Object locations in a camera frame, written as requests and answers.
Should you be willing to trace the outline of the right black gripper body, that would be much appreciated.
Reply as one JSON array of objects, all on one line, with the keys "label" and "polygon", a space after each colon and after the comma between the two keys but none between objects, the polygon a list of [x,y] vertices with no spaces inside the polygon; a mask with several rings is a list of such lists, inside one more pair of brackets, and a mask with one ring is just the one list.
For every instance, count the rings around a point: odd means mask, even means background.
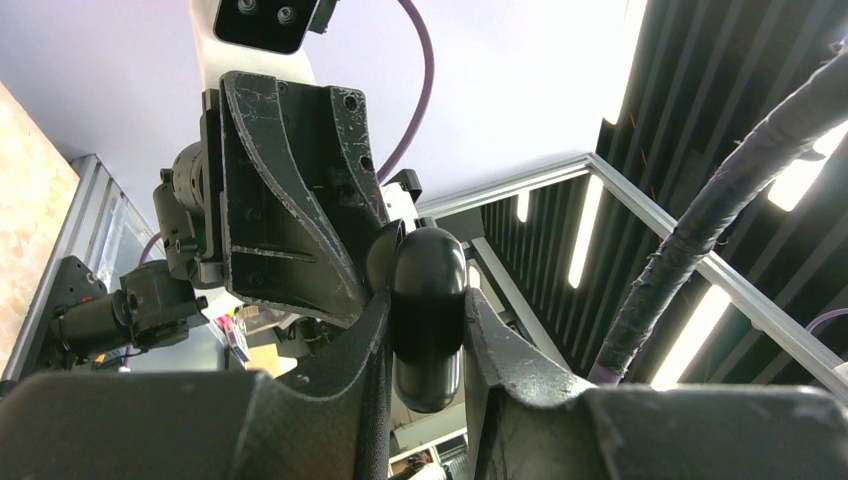
[{"label": "right black gripper body", "polygon": [[198,289],[224,284],[221,207],[223,191],[220,94],[202,94],[200,140],[160,171],[153,193],[170,274]]}]

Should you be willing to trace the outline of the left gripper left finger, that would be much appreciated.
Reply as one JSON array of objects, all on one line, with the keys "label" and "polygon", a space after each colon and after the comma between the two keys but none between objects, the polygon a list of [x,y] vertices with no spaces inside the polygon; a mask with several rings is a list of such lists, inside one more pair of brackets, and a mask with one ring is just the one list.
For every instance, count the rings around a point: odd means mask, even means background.
[{"label": "left gripper left finger", "polygon": [[383,479],[390,294],[285,375],[42,373],[1,403],[5,479]]}]

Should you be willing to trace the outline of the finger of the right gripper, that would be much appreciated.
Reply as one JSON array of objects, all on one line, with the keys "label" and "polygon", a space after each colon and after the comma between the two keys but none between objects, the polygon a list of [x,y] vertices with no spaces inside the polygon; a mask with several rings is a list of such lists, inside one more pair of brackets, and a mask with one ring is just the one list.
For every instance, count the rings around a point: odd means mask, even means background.
[{"label": "finger of the right gripper", "polygon": [[338,232],[386,223],[370,148],[366,101],[356,89],[278,83],[286,138],[307,190]]},{"label": "finger of the right gripper", "polygon": [[272,76],[221,78],[225,286],[247,304],[351,326],[370,232],[338,232],[294,162]]}]

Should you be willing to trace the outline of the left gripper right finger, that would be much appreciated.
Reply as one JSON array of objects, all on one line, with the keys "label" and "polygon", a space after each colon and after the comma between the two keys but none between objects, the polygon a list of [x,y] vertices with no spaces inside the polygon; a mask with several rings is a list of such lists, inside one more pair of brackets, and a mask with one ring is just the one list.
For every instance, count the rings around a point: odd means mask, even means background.
[{"label": "left gripper right finger", "polygon": [[465,296],[478,479],[843,479],[847,411],[809,387],[595,386]]}]

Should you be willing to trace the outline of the black earbud case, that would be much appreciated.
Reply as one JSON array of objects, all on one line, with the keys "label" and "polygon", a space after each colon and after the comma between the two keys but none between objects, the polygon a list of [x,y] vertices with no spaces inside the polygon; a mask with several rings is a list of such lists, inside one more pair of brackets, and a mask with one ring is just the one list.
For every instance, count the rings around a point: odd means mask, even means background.
[{"label": "black earbud case", "polygon": [[391,221],[369,247],[368,286],[390,293],[395,392],[412,411],[439,412],[459,389],[466,270],[460,242],[439,227]]}]

